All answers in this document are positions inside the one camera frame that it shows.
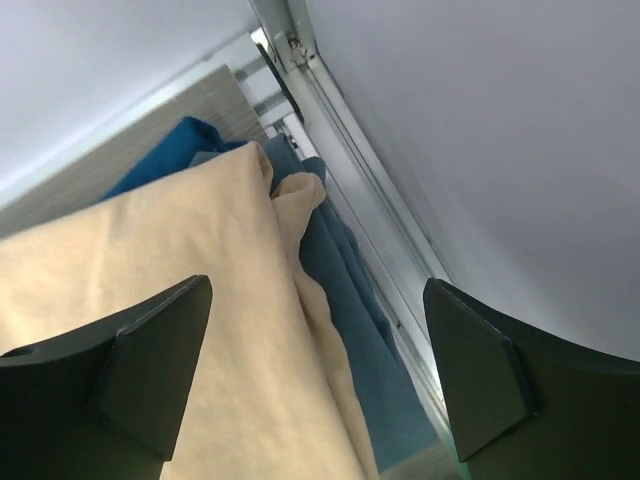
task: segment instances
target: blue fabric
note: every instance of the blue fabric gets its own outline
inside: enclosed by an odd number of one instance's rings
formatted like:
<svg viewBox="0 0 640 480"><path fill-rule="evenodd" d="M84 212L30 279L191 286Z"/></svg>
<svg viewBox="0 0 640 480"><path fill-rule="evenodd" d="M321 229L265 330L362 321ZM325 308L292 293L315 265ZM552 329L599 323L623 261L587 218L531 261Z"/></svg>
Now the blue fabric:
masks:
<svg viewBox="0 0 640 480"><path fill-rule="evenodd" d="M307 172L315 173L320 177L322 183L325 183L327 167L322 159L318 157L308 158L302 162L302 165ZM404 368L404 363L400 359L400 353L398 352L396 342L393 339L393 333L391 333L391 325L389 324L389 320L385 314L382 312L380 305L378 305L378 301L373 291L373 285L367 275L367 267L360 254L360 248L358 247L358 241L356 240L355 235L351 229L347 227L342 220L340 220L338 213L330 202L322 202L318 209L320 210L322 218L331 233L331 237L338 246L338 250L340 251L342 260L347 267L349 276L351 277L351 280L353 281L354 286L358 291L358 295L367 309L371 320L373 320L378 333L380 333L384 343L387 345L389 350L391 350L391 354Z"/></svg>
<svg viewBox="0 0 640 480"><path fill-rule="evenodd" d="M263 148L274 168L273 189L287 175L305 171L285 136L269 140ZM318 159L306 166L314 173L324 172ZM399 362L388 320L358 261L359 252L355 253L357 243L346 232L324 202L311 215L300 244L300 260L327 295L331 320L347 350L378 469L384 471L438 440Z"/></svg>
<svg viewBox="0 0 640 480"><path fill-rule="evenodd" d="M102 200L184 170L199 151L224 153L244 144L245 142L225 142L213 126L196 118L186 117L109 190Z"/></svg>

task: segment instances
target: white wall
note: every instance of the white wall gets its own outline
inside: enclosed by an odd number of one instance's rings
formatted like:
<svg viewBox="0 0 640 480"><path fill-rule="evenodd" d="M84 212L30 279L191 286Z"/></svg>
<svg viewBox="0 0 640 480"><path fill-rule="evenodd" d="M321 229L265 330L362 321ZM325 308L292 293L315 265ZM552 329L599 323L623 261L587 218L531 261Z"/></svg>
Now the white wall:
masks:
<svg viewBox="0 0 640 480"><path fill-rule="evenodd" d="M461 286L640 360L640 2L308 5L321 55Z"/></svg>
<svg viewBox="0 0 640 480"><path fill-rule="evenodd" d="M0 4L0 192L256 19L247 0Z"/></svg>

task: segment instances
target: cloth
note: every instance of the cloth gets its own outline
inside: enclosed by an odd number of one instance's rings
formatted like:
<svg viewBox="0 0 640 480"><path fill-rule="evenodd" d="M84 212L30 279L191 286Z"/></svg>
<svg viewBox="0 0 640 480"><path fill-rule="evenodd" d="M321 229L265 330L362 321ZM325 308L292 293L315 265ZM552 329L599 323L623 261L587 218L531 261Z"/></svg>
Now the cloth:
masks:
<svg viewBox="0 0 640 480"><path fill-rule="evenodd" d="M225 142L212 125L193 117L185 117L102 200L184 170L199 151L224 153L245 143Z"/></svg>
<svg viewBox="0 0 640 480"><path fill-rule="evenodd" d="M164 480L377 478L346 351L298 245L324 198L269 198L251 143L0 241L0 351L77 328L193 275L213 303Z"/></svg>
<svg viewBox="0 0 640 480"><path fill-rule="evenodd" d="M304 171L286 136L267 141L264 150L274 169L272 189L289 175ZM324 176L317 160L306 165ZM389 322L351 250L344 224L331 208L324 202L311 214L300 244L300 261L326 292L382 472L436 443L438 437L399 361ZM355 239L353 244L358 251Z"/></svg>
<svg viewBox="0 0 640 480"><path fill-rule="evenodd" d="M308 158L302 162L302 165L305 171L315 173L320 177L322 183L325 183L327 177L327 166L321 158ZM349 272L349 276L351 277L351 280L353 281L353 284L358 291L358 295L367 309L371 320L378 329L382 340L387 347L389 347L391 354L404 369L404 363L400 359L398 347L393 339L391 325L378 304L378 300L376 299L373 291L371 279L368 276L367 266L360 253L360 248L358 247L358 241L356 240L355 235L351 229L345 225L342 220L340 220L338 213L330 202L322 202L318 207L318 210L327 225L327 229L329 229L329 232L331 233L331 238L333 238L333 241L336 243L338 250L340 251L342 260Z"/></svg>

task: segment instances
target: cream fabric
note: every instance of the cream fabric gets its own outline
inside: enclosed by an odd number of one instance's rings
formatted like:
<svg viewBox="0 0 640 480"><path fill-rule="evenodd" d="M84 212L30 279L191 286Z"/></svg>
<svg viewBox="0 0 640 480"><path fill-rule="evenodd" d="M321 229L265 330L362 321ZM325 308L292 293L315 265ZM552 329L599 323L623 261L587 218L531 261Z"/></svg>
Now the cream fabric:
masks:
<svg viewBox="0 0 640 480"><path fill-rule="evenodd" d="M257 144L0 242L0 351L193 275L209 325L165 480L377 478L346 352L298 245L311 174L268 197Z"/></svg>

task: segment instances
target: teal fabric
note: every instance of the teal fabric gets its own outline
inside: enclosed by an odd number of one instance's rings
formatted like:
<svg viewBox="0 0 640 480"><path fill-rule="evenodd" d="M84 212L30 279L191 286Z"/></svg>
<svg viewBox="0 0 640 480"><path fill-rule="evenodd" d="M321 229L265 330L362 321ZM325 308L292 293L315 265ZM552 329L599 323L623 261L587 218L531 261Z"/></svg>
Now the teal fabric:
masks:
<svg viewBox="0 0 640 480"><path fill-rule="evenodd" d="M307 172L315 173L320 177L322 183L325 183L327 167L322 159L318 157L308 158L302 162L302 165ZM384 343L389 347L391 354L404 368L404 363L400 359L400 354L398 353L393 334L391 333L389 320L378 304L378 300L373 291L373 284L368 274L368 268L360 254L360 248L358 247L358 241L355 235L351 229L340 220L331 202L322 202L318 209L331 233L333 241L340 251L342 260L349 271L349 276L378 333L380 333Z"/></svg>
<svg viewBox="0 0 640 480"><path fill-rule="evenodd" d="M312 159L303 166L284 135L263 147L274 168L273 189L287 175L305 168L324 177L322 160ZM331 320L345 344L382 472L435 444L438 438L358 260L357 242L348 232L329 202L323 202L309 220L300 244L300 260L305 272L327 295Z"/></svg>

